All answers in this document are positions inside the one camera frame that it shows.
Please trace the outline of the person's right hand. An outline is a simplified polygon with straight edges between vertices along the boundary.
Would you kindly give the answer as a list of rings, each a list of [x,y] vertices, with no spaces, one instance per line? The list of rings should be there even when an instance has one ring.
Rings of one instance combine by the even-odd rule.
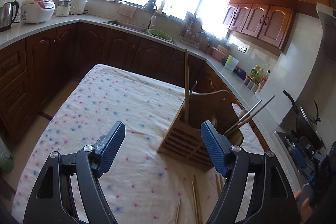
[[[309,198],[306,198],[302,203],[301,209],[299,211],[301,223],[305,223],[313,214],[313,210],[309,205]]]

